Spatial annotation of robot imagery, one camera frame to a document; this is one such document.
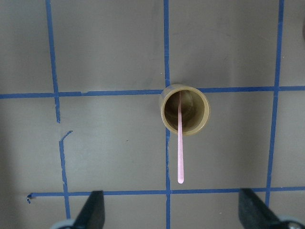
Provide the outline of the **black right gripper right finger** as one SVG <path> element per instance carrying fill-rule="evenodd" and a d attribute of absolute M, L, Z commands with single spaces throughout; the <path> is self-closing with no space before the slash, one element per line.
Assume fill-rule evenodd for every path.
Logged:
<path fill-rule="evenodd" d="M 238 217 L 244 229 L 287 228 L 287 223 L 281 221 L 250 188 L 239 191 Z"/>

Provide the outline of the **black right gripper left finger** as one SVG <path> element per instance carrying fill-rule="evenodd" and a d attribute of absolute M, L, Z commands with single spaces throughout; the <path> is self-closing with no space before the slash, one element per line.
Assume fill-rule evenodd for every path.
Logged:
<path fill-rule="evenodd" d="M 103 191 L 93 191 L 73 223 L 74 229 L 102 229 L 105 223 Z"/>

